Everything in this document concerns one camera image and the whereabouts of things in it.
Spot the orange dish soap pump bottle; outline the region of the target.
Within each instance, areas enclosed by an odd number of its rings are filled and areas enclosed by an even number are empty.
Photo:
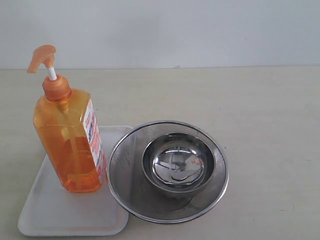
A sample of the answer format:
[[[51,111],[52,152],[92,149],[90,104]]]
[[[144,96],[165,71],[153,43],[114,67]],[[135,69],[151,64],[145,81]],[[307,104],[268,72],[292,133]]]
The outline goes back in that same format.
[[[71,193],[94,192],[105,177],[106,159],[92,97],[56,73],[55,52],[50,44],[36,48],[27,69],[34,74],[44,65],[48,71],[33,125],[61,185]]]

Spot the small stainless steel bowl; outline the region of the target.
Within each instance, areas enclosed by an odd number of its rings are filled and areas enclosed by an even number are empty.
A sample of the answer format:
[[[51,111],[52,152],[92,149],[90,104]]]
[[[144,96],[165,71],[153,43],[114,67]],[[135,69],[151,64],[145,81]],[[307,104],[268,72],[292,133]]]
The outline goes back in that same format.
[[[169,198],[191,198],[212,180],[216,157],[204,139],[186,132],[155,137],[144,149],[141,168],[151,187]]]

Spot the white rectangular plastic tray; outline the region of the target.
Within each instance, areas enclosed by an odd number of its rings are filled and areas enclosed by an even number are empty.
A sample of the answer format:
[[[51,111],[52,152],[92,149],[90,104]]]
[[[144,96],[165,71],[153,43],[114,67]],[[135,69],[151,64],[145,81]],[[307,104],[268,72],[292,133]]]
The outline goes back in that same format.
[[[90,193],[65,190],[45,157],[17,227],[25,236],[112,236],[124,229],[129,213],[112,196],[107,181]]]

